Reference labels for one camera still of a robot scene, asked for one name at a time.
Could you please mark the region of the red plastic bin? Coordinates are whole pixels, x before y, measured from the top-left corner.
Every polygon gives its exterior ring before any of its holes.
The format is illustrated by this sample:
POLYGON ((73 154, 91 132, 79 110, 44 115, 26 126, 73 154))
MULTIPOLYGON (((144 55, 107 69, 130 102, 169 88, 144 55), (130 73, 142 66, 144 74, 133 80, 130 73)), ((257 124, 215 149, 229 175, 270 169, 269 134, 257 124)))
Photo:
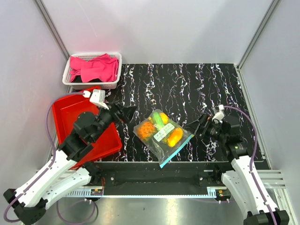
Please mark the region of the red plastic bin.
POLYGON ((59 145, 69 155, 75 148, 73 159, 77 163, 73 170, 117 153, 122 147, 112 118, 107 115, 104 122, 99 122, 100 109, 82 93, 62 97, 52 105, 59 145))

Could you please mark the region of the yellow orange fake mango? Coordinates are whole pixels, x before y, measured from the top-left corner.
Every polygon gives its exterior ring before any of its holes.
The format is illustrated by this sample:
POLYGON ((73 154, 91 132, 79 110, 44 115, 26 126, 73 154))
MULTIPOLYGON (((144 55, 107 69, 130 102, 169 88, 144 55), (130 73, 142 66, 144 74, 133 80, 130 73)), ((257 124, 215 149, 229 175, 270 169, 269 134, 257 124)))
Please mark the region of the yellow orange fake mango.
POLYGON ((183 129, 177 127, 173 130, 171 135, 167 138, 167 143, 169 147, 174 147, 183 137, 183 129))

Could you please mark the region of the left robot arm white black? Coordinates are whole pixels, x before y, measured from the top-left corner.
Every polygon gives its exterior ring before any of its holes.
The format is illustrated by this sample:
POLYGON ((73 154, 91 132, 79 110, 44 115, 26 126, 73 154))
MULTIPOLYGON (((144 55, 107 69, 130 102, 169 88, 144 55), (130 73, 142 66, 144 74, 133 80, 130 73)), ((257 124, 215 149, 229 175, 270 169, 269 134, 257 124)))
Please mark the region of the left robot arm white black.
POLYGON ((29 181, 17 189, 9 188, 3 196, 14 209, 18 220, 32 225, 40 220, 55 202, 84 185, 101 181, 101 170, 92 161, 85 162, 69 177, 58 178, 93 150, 93 143, 113 123, 131 121, 136 106, 118 103, 103 104, 99 113, 83 112, 73 124, 64 142, 54 150, 52 158, 29 181))

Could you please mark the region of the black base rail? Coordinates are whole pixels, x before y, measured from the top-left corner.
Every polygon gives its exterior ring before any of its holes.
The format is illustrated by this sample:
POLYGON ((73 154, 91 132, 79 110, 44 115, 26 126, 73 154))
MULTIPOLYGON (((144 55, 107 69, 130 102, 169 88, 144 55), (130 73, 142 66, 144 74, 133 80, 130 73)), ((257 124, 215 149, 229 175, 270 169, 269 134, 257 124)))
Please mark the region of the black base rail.
POLYGON ((105 185, 150 183, 187 183, 199 185, 214 170, 232 170, 228 162, 171 162, 160 168, 155 162, 95 162, 100 168, 105 185))

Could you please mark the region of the orange fake carrot piece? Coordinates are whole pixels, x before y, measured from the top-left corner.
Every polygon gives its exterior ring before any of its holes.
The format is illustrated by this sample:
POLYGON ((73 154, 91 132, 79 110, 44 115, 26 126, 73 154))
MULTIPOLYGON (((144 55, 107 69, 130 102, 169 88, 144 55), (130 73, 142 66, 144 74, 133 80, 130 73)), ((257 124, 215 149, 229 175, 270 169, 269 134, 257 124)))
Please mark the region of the orange fake carrot piece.
POLYGON ((150 121, 144 122, 138 129, 137 134, 142 140, 147 140, 156 132, 156 127, 150 121))

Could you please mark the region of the aluminium frame post left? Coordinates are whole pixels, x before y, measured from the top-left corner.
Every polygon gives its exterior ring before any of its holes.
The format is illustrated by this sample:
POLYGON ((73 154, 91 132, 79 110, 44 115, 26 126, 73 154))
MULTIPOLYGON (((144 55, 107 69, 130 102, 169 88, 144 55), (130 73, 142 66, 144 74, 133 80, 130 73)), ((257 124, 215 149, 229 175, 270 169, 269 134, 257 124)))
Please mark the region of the aluminium frame post left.
POLYGON ((58 48, 60 49, 61 53, 64 56, 64 58, 66 60, 68 60, 70 54, 60 36, 60 34, 58 33, 56 26, 55 26, 53 20, 51 19, 50 14, 49 14, 48 10, 46 9, 43 1, 42 0, 33 0, 33 2, 36 5, 39 13, 41 14, 46 26, 48 27, 52 37, 54 38, 58 48))

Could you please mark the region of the aluminium frame post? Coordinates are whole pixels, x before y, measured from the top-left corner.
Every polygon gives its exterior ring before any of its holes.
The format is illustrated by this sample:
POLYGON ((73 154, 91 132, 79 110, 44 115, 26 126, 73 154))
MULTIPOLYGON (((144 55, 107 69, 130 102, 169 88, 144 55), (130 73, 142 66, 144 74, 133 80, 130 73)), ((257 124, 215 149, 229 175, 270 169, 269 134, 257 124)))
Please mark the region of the aluminium frame post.
POLYGON ((42 0, 33 0, 33 2, 36 5, 39 13, 41 14, 46 26, 48 27, 52 37, 54 38, 58 48, 60 49, 61 53, 64 56, 64 58, 66 60, 68 60, 70 54, 60 36, 60 34, 58 33, 56 26, 55 26, 53 20, 51 19, 50 14, 49 14, 48 10, 46 9, 43 1, 42 0))
POLYGON ((245 52, 243 53, 239 63, 236 65, 238 70, 241 70, 244 66, 246 60, 248 59, 249 55, 251 54, 253 48, 255 47, 257 41, 259 40, 260 36, 262 35, 263 31, 265 30, 266 26, 268 25, 271 17, 275 13, 277 7, 281 3, 281 0, 272 0, 267 11, 265 12, 261 22, 259 23, 258 28, 256 29, 253 37, 251 38, 245 52))

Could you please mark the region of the white plastic basket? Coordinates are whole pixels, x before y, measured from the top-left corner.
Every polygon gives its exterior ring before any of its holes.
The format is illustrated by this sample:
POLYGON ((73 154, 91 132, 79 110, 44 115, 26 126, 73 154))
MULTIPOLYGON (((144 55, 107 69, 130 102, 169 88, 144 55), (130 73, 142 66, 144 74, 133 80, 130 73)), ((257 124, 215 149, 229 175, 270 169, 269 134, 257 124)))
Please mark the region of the white plastic basket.
POLYGON ((122 55, 117 52, 75 53, 66 63, 62 82, 76 90, 96 85, 102 89, 115 89, 121 67, 122 55))

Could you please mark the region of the clear zip top bag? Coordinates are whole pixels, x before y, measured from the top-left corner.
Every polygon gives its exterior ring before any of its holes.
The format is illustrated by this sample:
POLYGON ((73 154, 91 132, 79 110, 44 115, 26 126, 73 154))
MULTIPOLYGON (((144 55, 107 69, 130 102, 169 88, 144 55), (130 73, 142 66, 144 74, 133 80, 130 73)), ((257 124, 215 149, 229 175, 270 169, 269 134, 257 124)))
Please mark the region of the clear zip top bag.
MULTIPOLYGON (((134 127, 134 134, 142 141, 142 143, 143 143, 143 140, 138 136, 137 129, 146 121, 150 121, 151 123, 154 124, 154 122, 153 122, 153 113, 154 112, 162 113, 161 110, 156 109, 150 114, 150 116, 148 116, 140 124, 138 124, 134 127)), ((152 135, 151 138, 154 138, 158 142, 166 143, 166 145, 168 147, 168 152, 167 152, 166 157, 162 160, 158 160, 160 168, 163 168, 175 155, 177 155, 180 152, 180 150, 182 150, 183 147, 185 147, 185 145, 187 145, 187 143, 192 139, 192 137, 194 137, 194 135, 191 132, 185 130, 183 127, 178 125, 176 122, 174 122, 170 118, 169 118, 168 123, 166 125, 164 125, 164 127, 161 130, 158 131, 156 128, 156 132, 155 132, 155 134, 152 135), (174 147, 169 147, 168 143, 167 143, 167 138, 171 135, 171 133, 173 132, 173 130, 175 128, 183 129, 183 137, 174 147)))

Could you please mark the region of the green fake cucumber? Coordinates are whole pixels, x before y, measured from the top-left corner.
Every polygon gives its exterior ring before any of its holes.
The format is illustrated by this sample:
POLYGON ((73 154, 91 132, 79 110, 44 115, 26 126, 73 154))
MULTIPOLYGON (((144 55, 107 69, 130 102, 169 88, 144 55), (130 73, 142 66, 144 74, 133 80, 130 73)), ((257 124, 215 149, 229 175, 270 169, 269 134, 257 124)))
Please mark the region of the green fake cucumber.
POLYGON ((158 131, 164 127, 164 122, 158 112, 153 113, 153 122, 158 131))

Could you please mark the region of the pink cloth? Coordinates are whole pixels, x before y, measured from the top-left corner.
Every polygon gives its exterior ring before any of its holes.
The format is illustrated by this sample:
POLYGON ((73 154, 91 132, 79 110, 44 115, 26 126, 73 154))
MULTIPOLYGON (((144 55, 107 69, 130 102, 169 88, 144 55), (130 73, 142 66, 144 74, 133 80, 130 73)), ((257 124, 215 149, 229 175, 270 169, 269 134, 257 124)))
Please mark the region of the pink cloth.
POLYGON ((119 60, 107 53, 89 61, 71 56, 70 68, 72 83, 114 82, 117 79, 119 60))

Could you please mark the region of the aluminium frame post right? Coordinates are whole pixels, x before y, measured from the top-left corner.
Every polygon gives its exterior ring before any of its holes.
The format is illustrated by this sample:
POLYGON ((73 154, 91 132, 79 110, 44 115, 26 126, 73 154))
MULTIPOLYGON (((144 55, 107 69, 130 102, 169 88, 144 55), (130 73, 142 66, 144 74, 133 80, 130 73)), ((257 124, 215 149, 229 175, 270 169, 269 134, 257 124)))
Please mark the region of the aluminium frame post right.
POLYGON ((266 26, 268 25, 271 17, 275 13, 277 7, 281 3, 281 0, 272 0, 267 11, 265 12, 261 22, 259 23, 258 28, 256 29, 253 37, 251 38, 245 52, 243 53, 239 63, 236 65, 238 70, 241 70, 244 66, 246 60, 248 59, 249 55, 251 54, 253 48, 255 47, 257 41, 259 40, 260 36, 262 35, 263 31, 265 30, 266 26))

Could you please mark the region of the yellow fake lemon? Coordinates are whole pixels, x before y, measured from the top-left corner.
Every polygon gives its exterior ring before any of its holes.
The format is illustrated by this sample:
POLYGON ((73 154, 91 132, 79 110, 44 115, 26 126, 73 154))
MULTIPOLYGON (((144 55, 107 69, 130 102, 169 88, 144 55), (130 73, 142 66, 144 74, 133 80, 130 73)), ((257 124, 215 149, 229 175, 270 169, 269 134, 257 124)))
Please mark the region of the yellow fake lemon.
POLYGON ((168 116, 165 114, 165 113, 160 113, 160 118, 161 118, 161 120, 162 120, 162 122, 166 125, 167 123, 168 123, 168 121, 169 121, 169 118, 168 118, 168 116))

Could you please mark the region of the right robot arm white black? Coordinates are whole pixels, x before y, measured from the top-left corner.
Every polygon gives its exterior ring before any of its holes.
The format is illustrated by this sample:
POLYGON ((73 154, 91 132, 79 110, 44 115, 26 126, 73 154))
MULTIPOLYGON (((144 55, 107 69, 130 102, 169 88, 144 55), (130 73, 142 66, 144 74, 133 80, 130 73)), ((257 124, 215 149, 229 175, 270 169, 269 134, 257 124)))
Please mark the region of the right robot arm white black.
POLYGON ((184 126, 192 134, 212 138, 227 157, 229 170, 215 168, 214 183, 225 185, 243 214, 245 225, 287 225, 290 221, 286 210, 280 210, 261 181, 248 147, 241 139, 239 119, 233 116, 213 118, 203 114, 184 126))

